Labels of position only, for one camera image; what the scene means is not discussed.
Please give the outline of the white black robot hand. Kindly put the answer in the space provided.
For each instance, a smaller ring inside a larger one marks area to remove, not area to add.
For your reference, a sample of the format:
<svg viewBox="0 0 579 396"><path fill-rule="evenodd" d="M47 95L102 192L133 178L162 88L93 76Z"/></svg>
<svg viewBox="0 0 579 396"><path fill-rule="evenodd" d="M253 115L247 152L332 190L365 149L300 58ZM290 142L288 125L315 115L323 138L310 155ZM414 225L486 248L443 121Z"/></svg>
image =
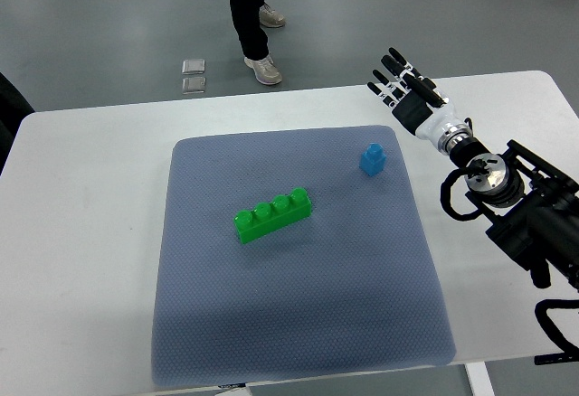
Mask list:
<svg viewBox="0 0 579 396"><path fill-rule="evenodd" d="M374 70L378 82L370 81L367 87L410 134L431 142L446 156L456 145L473 137L470 126L458 118L450 99L395 48L388 49L381 63L394 78L389 80Z"/></svg>

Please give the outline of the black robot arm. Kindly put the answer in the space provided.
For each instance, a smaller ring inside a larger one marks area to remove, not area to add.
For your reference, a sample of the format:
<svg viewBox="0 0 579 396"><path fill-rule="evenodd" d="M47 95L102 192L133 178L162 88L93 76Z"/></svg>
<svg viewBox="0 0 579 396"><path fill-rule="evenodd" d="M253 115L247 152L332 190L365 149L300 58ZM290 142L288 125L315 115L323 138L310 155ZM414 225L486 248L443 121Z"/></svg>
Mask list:
<svg viewBox="0 0 579 396"><path fill-rule="evenodd" d="M492 154L477 138L451 146L456 165L441 184L442 209L468 222L485 216L486 235L537 288L550 267L578 287L578 183L514 140Z"/></svg>

